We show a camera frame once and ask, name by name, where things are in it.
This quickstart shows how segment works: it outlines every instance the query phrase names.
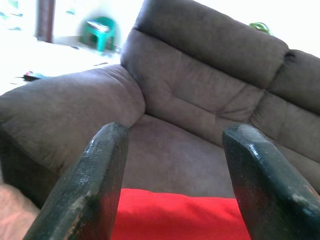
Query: green chair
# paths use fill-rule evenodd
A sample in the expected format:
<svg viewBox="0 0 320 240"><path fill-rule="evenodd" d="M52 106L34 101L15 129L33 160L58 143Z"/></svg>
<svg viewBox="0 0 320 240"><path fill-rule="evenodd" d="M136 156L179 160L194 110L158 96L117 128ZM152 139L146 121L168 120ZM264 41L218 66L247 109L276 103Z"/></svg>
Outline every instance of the green chair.
<svg viewBox="0 0 320 240"><path fill-rule="evenodd" d="M96 28L94 28L93 26L91 26L88 22L85 25L84 28L84 33L83 36L81 38L81 42L83 42L84 44L86 44L88 42L88 37L90 35L95 35L97 38L97 46L96 49L99 52L104 52L105 51L105 47L106 47L106 43L108 42L109 39L111 39L110 41L110 50L114 50L115 46L114 46L114 40L115 40L115 22L105 16L101 16L98 18L95 18L93 20L95 23L98 23L102 26L106 26L108 27L108 31L101 31L98 30Z"/></svg>

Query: brown sofa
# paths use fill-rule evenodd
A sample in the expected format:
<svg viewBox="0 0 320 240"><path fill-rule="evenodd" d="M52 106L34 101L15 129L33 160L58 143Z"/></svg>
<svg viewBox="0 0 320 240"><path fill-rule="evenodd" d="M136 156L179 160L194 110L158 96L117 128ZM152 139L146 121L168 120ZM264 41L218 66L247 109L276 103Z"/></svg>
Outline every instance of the brown sofa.
<svg viewBox="0 0 320 240"><path fill-rule="evenodd" d="M221 135L249 123L320 192L320 59L192 0L146 0L121 65L1 96L4 181L41 206L110 122L130 128L123 187L233 197Z"/></svg>

